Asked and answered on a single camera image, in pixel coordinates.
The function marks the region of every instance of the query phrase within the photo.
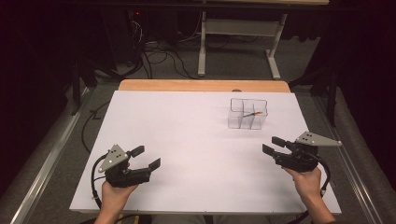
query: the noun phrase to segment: clear plastic box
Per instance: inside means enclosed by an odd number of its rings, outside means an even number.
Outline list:
[[[267,101],[233,98],[228,116],[228,127],[260,130],[267,115]]]

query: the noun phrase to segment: wrist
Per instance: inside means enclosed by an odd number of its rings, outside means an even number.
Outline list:
[[[302,198],[302,200],[314,223],[321,224],[335,221],[334,216],[320,195],[311,195],[310,197]]]
[[[113,224],[117,220],[118,216],[119,214],[101,210],[98,218],[95,220],[95,224]]]

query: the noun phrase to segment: human hand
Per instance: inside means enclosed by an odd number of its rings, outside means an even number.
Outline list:
[[[321,197],[320,196],[320,176],[321,171],[318,167],[316,167],[311,172],[298,173],[294,170],[283,168],[286,172],[288,172],[294,180],[294,185],[297,189],[298,194],[300,195],[303,203],[307,200]]]
[[[308,209],[314,223],[334,222],[334,216],[330,213],[320,195],[321,171],[319,168],[305,173],[298,173],[288,168],[283,169],[293,177],[297,192],[300,194],[301,200]]]
[[[102,208],[95,223],[114,223],[137,186],[113,188],[105,181],[102,185]]]

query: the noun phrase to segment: white tabletop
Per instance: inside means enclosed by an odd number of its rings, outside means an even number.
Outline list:
[[[268,117],[261,130],[228,128],[232,98],[268,102]],[[271,137],[293,141],[305,131],[293,93],[116,91],[70,209],[99,210],[92,199],[92,166],[118,144],[124,150],[145,146],[146,152],[130,159],[131,169],[162,160],[150,181],[131,195],[126,212],[301,213],[305,207],[291,177],[262,153],[262,144],[290,153],[272,145]],[[99,195],[102,183],[103,179],[96,181]],[[332,213],[341,213],[330,186],[324,201]]]

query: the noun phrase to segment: dark background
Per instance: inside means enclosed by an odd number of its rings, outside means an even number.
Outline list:
[[[321,36],[307,74],[328,65],[329,60],[341,59],[339,86],[367,145],[395,188],[396,24],[390,3],[331,1],[332,6],[360,6],[362,11],[291,13],[282,38],[297,35],[305,41]],[[94,8],[27,1],[1,3],[0,8],[2,195],[63,111],[64,91],[72,82],[78,58],[88,57],[109,68],[115,66],[115,58],[101,13]],[[148,28],[173,44],[177,30],[193,32],[189,21],[198,16],[175,10],[143,12]]]

